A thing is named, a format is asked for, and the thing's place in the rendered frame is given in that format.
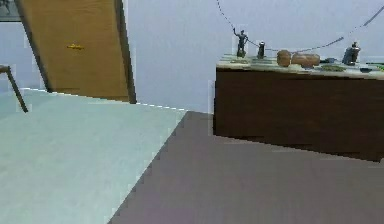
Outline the dark grey figure statue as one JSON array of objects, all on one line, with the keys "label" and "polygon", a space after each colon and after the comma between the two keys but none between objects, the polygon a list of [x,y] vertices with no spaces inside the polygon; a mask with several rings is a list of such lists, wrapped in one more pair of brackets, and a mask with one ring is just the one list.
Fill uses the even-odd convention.
[{"label": "dark grey figure statue", "polygon": [[233,34],[238,37],[237,56],[244,57],[246,54],[244,48],[248,41],[248,36],[245,34],[244,30],[241,30],[239,33],[237,33],[236,29],[233,29]]}]

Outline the round brown bread loaf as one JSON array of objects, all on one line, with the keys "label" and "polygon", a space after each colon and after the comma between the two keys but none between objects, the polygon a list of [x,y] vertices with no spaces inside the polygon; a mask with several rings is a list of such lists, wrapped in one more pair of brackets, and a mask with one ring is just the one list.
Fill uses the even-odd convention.
[{"label": "round brown bread loaf", "polygon": [[291,64],[291,53],[288,50],[278,51],[277,64],[281,67],[288,67]]}]

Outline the dark brown counter cabinet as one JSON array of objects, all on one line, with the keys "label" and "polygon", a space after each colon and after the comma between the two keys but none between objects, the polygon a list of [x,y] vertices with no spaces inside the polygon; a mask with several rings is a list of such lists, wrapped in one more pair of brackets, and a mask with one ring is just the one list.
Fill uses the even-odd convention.
[{"label": "dark brown counter cabinet", "polygon": [[384,159],[384,71],[281,67],[272,58],[216,64],[213,133],[352,157]]}]

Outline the long brown bread loaf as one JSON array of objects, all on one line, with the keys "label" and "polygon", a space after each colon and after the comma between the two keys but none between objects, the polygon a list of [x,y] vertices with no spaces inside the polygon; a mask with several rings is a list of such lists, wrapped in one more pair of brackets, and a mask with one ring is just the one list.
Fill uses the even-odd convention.
[{"label": "long brown bread loaf", "polygon": [[303,68],[314,67],[320,64],[320,56],[318,54],[296,53],[292,56],[291,63],[298,64]]}]

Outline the brown wooden room door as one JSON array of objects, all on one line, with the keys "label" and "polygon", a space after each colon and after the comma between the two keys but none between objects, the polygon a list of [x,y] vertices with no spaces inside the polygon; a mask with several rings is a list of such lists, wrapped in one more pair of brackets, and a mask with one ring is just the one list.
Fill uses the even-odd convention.
[{"label": "brown wooden room door", "polygon": [[124,0],[15,2],[47,91],[137,102]]}]

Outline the green flat dish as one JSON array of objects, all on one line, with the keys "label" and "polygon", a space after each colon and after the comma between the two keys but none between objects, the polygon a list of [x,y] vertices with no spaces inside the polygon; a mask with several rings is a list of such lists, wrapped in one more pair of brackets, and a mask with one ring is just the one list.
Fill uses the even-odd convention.
[{"label": "green flat dish", "polygon": [[321,69],[323,71],[330,71],[330,72],[343,72],[346,70],[344,67],[340,67],[337,65],[322,65]]}]

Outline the dark grey kettle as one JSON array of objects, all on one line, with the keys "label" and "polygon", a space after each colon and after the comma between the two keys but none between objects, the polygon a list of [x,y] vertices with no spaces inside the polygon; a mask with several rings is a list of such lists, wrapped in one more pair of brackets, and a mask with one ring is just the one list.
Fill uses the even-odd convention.
[{"label": "dark grey kettle", "polygon": [[356,42],[353,42],[350,47],[345,50],[342,63],[345,65],[353,66],[358,58],[361,48]]}]

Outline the dark wooden table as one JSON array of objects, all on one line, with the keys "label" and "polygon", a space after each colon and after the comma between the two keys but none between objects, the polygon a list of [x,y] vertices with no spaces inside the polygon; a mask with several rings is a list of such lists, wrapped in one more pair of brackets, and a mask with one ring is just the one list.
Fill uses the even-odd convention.
[{"label": "dark wooden table", "polygon": [[11,67],[10,66],[5,66],[5,65],[0,65],[0,74],[2,73],[5,73],[7,75],[7,78],[12,86],[12,89],[18,99],[18,102],[20,104],[20,107],[22,108],[23,112],[24,113],[27,113],[28,112],[28,108],[23,100],[23,97],[20,93],[20,90],[17,86],[17,83],[12,75],[12,72],[11,72]]}]

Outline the dark framed wall picture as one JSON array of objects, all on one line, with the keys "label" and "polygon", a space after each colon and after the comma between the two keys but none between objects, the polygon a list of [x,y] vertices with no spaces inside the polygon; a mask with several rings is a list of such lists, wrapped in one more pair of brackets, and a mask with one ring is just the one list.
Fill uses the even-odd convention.
[{"label": "dark framed wall picture", "polygon": [[15,0],[0,0],[0,22],[20,22]]}]

